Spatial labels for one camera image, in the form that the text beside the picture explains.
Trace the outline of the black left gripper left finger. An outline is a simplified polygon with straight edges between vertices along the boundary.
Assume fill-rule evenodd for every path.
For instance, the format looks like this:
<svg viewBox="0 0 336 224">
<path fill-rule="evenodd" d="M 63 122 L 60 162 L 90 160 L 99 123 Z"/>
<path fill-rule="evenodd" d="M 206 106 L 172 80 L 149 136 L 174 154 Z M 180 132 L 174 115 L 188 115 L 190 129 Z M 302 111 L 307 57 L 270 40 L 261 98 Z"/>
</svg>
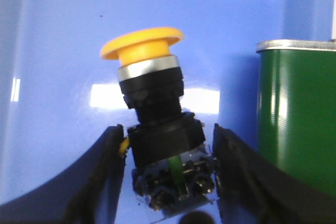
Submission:
<svg viewBox="0 0 336 224">
<path fill-rule="evenodd" d="M 72 165 L 38 188 L 1 205 L 1 223 L 114 223 L 125 159 L 121 125 L 106 128 Z"/>
</svg>

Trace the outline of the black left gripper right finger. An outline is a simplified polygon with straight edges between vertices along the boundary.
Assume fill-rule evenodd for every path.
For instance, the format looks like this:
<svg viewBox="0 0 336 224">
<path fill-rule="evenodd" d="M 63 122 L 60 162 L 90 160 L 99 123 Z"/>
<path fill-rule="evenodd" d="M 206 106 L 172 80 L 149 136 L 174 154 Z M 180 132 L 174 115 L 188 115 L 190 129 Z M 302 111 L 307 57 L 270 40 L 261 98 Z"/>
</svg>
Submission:
<svg viewBox="0 0 336 224">
<path fill-rule="evenodd" d="M 222 223 L 335 223 L 335 198 L 286 174 L 215 124 Z"/>
</svg>

